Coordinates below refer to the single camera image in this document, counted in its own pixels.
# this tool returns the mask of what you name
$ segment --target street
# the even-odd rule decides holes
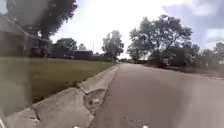
[[[224,81],[122,64],[90,128],[223,128]]]

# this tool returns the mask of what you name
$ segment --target residential street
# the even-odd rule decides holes
[[[223,128],[224,81],[122,64],[90,128]]]

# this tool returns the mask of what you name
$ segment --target cloud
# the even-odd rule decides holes
[[[185,0],[184,4],[196,16],[211,16],[219,11],[222,0]]]
[[[0,14],[5,14],[7,13],[7,2],[6,0],[0,0]]]
[[[222,41],[224,41],[224,28],[208,29],[204,39],[205,43],[202,45],[202,48],[213,49],[217,42]]]

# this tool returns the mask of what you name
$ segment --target green lawn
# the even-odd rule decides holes
[[[37,102],[67,88],[67,82],[81,82],[111,67],[108,62],[65,59],[35,59],[29,67],[31,95]]]

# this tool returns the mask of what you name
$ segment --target concrete curb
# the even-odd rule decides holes
[[[203,77],[207,77],[207,78],[212,78],[212,79],[216,79],[216,80],[224,80],[224,78],[221,77],[213,77],[210,76],[209,74],[202,74]]]
[[[108,89],[119,65],[80,83],[84,92]],[[10,128],[87,128],[94,118],[84,106],[84,93],[68,88],[6,118]]]

